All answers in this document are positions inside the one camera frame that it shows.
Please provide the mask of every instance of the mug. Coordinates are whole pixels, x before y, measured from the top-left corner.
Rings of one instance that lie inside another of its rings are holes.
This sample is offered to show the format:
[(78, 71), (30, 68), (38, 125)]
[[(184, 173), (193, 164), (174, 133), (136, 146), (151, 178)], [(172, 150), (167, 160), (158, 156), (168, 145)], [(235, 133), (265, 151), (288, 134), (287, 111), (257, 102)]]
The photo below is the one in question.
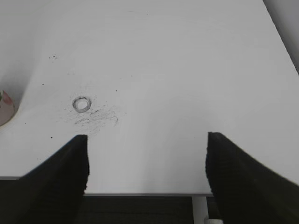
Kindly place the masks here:
[(0, 126), (7, 123), (14, 115), (14, 103), (9, 95), (0, 91)]

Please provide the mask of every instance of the white table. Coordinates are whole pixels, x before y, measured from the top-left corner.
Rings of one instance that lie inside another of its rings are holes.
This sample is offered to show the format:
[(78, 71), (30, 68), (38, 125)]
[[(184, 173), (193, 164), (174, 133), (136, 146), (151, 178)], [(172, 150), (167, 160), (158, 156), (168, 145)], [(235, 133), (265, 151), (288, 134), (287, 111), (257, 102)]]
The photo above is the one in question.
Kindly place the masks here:
[(299, 183), (299, 78), (262, 0), (21, 2), (0, 3), (0, 87), (22, 98), (0, 176), (88, 134), (87, 193), (210, 194), (212, 131)]

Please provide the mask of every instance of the gray surface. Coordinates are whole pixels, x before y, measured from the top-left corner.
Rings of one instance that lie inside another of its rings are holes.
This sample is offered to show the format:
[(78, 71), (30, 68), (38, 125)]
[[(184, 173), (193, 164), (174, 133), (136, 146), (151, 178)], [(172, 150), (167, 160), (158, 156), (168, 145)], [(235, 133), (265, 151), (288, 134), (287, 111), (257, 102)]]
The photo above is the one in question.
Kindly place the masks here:
[(299, 1), (263, 0), (275, 26), (299, 71)]

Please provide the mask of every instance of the black rubber pad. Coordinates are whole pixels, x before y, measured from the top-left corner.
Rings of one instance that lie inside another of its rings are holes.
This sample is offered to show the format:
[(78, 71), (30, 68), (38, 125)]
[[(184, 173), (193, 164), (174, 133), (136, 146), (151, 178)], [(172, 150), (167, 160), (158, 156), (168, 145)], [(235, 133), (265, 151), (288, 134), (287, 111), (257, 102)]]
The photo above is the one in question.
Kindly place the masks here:
[(224, 224), (299, 224), (299, 187), (221, 133), (208, 133), (206, 174)]
[(88, 175), (87, 136), (78, 135), (33, 171), (1, 188), (1, 223), (73, 223)]

